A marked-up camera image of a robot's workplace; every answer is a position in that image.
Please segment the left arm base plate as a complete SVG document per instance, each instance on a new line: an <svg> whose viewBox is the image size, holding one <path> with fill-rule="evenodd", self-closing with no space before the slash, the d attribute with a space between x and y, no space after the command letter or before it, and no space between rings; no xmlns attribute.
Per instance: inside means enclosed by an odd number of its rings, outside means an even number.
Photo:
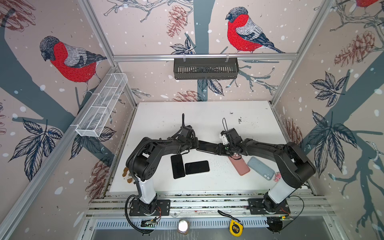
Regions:
<svg viewBox="0 0 384 240"><path fill-rule="evenodd" d="M128 204L130 217L141 216L168 216L170 214L170 200L154 199L149 204L145 204L141 200L132 200Z"/></svg>

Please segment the pink toy figure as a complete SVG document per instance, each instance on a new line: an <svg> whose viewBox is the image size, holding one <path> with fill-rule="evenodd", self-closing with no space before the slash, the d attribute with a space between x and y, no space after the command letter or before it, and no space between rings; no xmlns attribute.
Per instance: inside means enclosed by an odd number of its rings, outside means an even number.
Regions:
<svg viewBox="0 0 384 240"><path fill-rule="evenodd" d="M275 182L278 182L281 178L282 178L282 176L281 176L280 172L275 173L275 175L274 175L274 181Z"/></svg>

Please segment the yellow tape measure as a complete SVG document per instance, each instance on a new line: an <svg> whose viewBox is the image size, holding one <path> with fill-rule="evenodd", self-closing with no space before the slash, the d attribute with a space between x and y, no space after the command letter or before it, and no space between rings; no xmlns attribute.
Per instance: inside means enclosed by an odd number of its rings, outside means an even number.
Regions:
<svg viewBox="0 0 384 240"><path fill-rule="evenodd" d="M233 236L240 237L242 235L244 226L239 219L234 218L230 214L224 213L223 211L220 211L220 210L218 210L218 214L223 217L227 217L231 219L229 231Z"/></svg>

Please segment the pink phone case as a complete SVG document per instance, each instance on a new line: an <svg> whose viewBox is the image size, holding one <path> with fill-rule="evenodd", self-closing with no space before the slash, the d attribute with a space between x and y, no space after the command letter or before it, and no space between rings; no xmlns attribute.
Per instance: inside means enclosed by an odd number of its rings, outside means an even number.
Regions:
<svg viewBox="0 0 384 240"><path fill-rule="evenodd" d="M233 155L228 158L240 176L244 176L250 172L249 166L241 155Z"/></svg>

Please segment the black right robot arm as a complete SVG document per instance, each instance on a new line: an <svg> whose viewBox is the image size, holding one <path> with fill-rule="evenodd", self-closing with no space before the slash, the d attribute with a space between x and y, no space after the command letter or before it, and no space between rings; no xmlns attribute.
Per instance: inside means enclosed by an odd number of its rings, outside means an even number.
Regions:
<svg viewBox="0 0 384 240"><path fill-rule="evenodd" d="M295 143L268 144L253 139L242 139L235 129L222 131L224 153L258 157L275 162L281 179L264 195L264 209L276 212L281 203L299 189L315 173L316 167Z"/></svg>

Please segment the light blue phone case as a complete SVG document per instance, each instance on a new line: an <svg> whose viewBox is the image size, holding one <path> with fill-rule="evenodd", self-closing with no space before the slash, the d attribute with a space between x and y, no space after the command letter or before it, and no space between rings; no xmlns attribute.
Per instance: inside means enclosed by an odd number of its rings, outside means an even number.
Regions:
<svg viewBox="0 0 384 240"><path fill-rule="evenodd" d="M275 175L275 171L272 168L264 164L256 157L251 157L247 165L250 169L254 170L268 181L270 181Z"/></svg>

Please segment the black phone lying horizontal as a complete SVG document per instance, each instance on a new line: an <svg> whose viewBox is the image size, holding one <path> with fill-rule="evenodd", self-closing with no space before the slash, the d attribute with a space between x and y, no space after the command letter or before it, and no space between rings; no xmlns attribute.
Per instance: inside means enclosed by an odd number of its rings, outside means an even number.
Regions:
<svg viewBox="0 0 384 240"><path fill-rule="evenodd" d="M185 164L185 173L186 175L206 173L210 171L210 166L208 161L199 161Z"/></svg>

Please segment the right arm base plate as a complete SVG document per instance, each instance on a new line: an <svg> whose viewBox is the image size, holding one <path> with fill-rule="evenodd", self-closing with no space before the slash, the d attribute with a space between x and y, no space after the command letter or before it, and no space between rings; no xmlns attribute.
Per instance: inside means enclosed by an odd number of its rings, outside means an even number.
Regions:
<svg viewBox="0 0 384 240"><path fill-rule="evenodd" d="M251 215L290 215L291 211L287 200L276 204L272 200L261 198L248 199L247 209Z"/></svg>

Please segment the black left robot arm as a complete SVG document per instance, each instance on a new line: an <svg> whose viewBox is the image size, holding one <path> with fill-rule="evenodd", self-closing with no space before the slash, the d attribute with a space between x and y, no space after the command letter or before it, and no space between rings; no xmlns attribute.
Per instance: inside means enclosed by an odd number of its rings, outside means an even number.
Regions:
<svg viewBox="0 0 384 240"><path fill-rule="evenodd" d="M134 184L139 209L145 214L152 214L157 208L157 193L151 179L160 160L167 155L181 155L199 146L198 138L192 126L183 126L172 137L165 140L144 137L133 150L126 162Z"/></svg>

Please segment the black phone diagonal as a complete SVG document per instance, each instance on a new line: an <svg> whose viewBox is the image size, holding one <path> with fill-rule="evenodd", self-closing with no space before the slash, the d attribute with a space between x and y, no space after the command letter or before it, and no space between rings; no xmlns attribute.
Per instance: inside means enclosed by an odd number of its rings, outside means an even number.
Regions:
<svg viewBox="0 0 384 240"><path fill-rule="evenodd" d="M214 144L205 141L199 141L199 146L196 148L199 152L224 156L226 151L223 149L223 144Z"/></svg>

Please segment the black phone upright left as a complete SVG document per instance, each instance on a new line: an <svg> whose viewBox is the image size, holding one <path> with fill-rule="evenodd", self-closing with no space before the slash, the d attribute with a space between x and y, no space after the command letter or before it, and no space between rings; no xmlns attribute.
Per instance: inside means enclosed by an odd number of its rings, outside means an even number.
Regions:
<svg viewBox="0 0 384 240"><path fill-rule="evenodd" d="M179 179L186 176L182 155L171 156L173 178Z"/></svg>

